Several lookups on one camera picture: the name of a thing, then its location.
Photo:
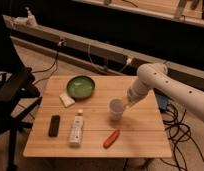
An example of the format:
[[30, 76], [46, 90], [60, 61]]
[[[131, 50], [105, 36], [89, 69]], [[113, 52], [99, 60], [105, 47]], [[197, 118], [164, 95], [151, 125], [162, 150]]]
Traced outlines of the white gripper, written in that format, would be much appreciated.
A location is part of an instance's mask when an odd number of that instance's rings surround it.
[[122, 100], [123, 108], [129, 108], [130, 102], [140, 101], [141, 100], [141, 91], [137, 88], [129, 87], [127, 90], [127, 98], [129, 101]]

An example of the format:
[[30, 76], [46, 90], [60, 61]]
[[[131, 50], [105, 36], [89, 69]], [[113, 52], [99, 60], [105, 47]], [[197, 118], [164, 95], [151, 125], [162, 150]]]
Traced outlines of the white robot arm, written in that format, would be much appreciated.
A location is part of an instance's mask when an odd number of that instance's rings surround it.
[[168, 69], [163, 63], [142, 64], [137, 69], [137, 77], [128, 88], [122, 106], [129, 108], [144, 99], [155, 88], [204, 122], [204, 92], [167, 76]]

